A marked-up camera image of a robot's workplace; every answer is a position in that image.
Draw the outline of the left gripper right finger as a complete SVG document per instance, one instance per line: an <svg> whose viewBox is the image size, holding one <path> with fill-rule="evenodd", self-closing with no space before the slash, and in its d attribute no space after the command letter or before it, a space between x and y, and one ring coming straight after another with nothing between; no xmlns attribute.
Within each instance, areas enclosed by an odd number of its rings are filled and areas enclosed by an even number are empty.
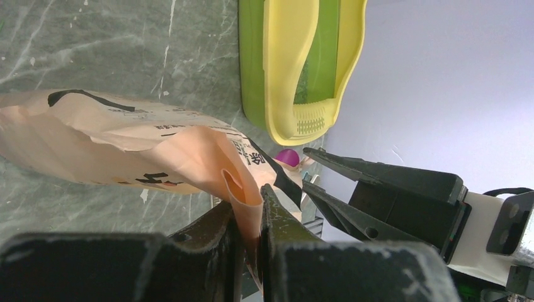
<svg viewBox="0 0 534 302"><path fill-rule="evenodd" d="M458 301L448 268L416 242L325 242L261 188L265 301Z"/></svg>

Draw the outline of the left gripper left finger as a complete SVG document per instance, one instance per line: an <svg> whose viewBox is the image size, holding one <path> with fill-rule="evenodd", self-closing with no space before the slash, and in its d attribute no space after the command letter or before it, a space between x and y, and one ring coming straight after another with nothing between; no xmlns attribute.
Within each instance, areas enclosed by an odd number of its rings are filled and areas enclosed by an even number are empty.
<svg viewBox="0 0 534 302"><path fill-rule="evenodd" d="M239 301L231 205L180 231L22 233L1 246L2 301Z"/></svg>

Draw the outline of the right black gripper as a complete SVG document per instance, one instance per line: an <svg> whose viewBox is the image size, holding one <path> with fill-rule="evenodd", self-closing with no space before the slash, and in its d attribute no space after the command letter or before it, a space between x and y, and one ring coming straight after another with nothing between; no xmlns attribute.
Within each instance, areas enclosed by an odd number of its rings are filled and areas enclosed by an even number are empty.
<svg viewBox="0 0 534 302"><path fill-rule="evenodd" d="M349 204L316 185L312 202L333 227L361 241L430 243L445 263L451 262L472 210L465 202L468 189L461 177L341 157L310 147L304 148L304 154L360 181Z"/></svg>

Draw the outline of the pink cat litter bag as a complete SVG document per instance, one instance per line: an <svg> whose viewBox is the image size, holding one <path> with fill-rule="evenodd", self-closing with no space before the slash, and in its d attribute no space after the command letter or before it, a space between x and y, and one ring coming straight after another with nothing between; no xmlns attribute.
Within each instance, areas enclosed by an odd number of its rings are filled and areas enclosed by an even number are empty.
<svg viewBox="0 0 534 302"><path fill-rule="evenodd" d="M230 203L255 282L261 280L261 187L268 184L294 203L302 196L300 167L275 160L226 122L82 89L2 94L1 155L66 181L204 191Z"/></svg>

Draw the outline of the yellow green litter box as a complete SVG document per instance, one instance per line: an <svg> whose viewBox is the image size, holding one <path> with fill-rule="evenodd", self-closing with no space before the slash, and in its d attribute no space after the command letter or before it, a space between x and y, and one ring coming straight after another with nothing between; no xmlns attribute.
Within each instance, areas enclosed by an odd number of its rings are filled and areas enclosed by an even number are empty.
<svg viewBox="0 0 534 302"><path fill-rule="evenodd" d="M242 107L284 146L336 122L365 37L366 1L239 1Z"/></svg>

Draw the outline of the small white grey clip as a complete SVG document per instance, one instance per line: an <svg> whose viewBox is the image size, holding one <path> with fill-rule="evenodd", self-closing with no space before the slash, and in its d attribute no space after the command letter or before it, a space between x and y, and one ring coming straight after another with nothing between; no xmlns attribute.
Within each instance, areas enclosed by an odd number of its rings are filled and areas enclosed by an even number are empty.
<svg viewBox="0 0 534 302"><path fill-rule="evenodd" d="M302 179L302 198L301 198L301 204L300 209L304 210L306 207L309 206L309 204L312 203L312 196L314 193L314 189L316 187L316 184L320 180L320 175L318 174L310 174L306 172L304 174L304 177Z"/></svg>

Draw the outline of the magenta plastic scoop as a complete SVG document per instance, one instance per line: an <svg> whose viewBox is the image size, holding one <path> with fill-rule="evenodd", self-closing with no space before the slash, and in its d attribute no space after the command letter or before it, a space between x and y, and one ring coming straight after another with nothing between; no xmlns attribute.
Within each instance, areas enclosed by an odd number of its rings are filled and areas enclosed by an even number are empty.
<svg viewBox="0 0 534 302"><path fill-rule="evenodd" d="M291 167L296 167L300 163L299 154L295 150L290 148L285 148L279 151L278 154L275 156L275 159Z"/></svg>

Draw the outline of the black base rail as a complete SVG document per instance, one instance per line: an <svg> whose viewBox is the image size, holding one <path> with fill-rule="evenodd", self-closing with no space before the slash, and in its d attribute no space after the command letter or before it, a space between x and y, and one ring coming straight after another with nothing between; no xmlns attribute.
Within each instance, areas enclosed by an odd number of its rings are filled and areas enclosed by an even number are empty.
<svg viewBox="0 0 534 302"><path fill-rule="evenodd" d="M308 231L313 233L315 236L321 238L324 226L324 219L322 217L317 216L313 220L304 222L303 226L306 227L306 229L308 229Z"/></svg>

